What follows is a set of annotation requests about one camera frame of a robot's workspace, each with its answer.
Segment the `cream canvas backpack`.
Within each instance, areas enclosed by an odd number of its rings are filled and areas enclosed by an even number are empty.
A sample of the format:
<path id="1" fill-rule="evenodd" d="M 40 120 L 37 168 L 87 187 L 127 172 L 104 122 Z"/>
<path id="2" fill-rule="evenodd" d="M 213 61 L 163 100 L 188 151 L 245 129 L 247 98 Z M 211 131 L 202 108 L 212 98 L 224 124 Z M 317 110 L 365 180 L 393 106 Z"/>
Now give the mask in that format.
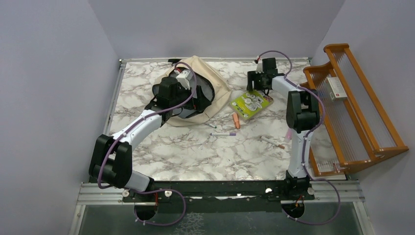
<path id="1" fill-rule="evenodd" d="M 166 120 L 171 126 L 184 127 L 198 125 L 209 121 L 227 103 L 231 89 L 220 72 L 198 56 L 192 56 L 179 61 L 175 67 L 159 76 L 152 86 L 155 100 L 151 101 L 154 111 L 175 107 Z M 190 80 L 190 90 L 177 81 L 176 76 L 183 70 L 190 70 L 193 77 Z M 196 86 L 200 85 L 211 105 L 204 112 L 188 109 L 188 102 L 196 96 Z"/>

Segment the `green illustrated book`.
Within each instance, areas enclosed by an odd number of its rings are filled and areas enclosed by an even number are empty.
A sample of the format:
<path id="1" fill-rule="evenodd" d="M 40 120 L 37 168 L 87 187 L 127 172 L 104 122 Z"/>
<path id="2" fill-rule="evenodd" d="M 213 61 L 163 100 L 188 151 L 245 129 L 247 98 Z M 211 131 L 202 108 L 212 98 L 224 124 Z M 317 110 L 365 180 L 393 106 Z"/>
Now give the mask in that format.
<path id="1" fill-rule="evenodd" d="M 273 98 L 266 95 L 263 91 L 254 90 L 245 92 L 230 101 L 230 107 L 240 119 L 248 121 L 267 109 L 273 102 Z"/>

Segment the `orange highlighter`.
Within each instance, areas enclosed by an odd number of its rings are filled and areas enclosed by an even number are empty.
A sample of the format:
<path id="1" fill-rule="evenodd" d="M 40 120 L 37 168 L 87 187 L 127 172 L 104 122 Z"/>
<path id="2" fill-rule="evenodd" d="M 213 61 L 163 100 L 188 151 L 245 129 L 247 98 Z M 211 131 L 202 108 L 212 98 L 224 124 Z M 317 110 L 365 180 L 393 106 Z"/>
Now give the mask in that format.
<path id="1" fill-rule="evenodd" d="M 240 125 L 240 120 L 239 120 L 239 116 L 237 113 L 233 113 L 232 114 L 232 118 L 233 118 L 233 123 L 235 125 L 236 129 L 240 129 L 241 125 Z"/>

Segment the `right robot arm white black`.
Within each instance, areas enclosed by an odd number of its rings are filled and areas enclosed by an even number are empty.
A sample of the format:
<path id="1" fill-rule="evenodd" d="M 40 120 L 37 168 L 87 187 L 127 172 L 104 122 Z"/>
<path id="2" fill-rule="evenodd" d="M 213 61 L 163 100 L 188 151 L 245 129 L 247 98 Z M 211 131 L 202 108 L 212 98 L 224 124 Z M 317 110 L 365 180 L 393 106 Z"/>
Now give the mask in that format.
<path id="1" fill-rule="evenodd" d="M 275 58 L 256 59 L 256 70 L 247 73 L 247 90 L 274 90 L 287 99 L 286 123 L 292 133 L 291 154 L 279 193 L 295 199 L 309 187 L 309 150 L 313 131 L 320 123 L 316 93 L 278 72 Z"/>

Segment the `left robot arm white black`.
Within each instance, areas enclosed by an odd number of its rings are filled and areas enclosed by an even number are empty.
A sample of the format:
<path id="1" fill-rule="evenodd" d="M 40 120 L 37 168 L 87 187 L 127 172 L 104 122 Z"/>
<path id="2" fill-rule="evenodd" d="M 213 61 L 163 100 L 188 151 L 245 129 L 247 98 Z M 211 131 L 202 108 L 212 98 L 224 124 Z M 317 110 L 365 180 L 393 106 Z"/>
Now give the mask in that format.
<path id="1" fill-rule="evenodd" d="M 184 86 L 184 79 L 167 76 L 156 84 L 156 93 L 145 106 L 142 114 L 127 127 L 108 136 L 100 135 L 94 146 L 89 175 L 97 180 L 100 189 L 116 187 L 135 190 L 142 201 L 153 197 L 153 179 L 132 167 L 132 153 L 152 132 L 161 128 L 174 110 L 202 111 L 211 102 L 203 93 L 197 76 L 188 81 L 190 88 Z"/>

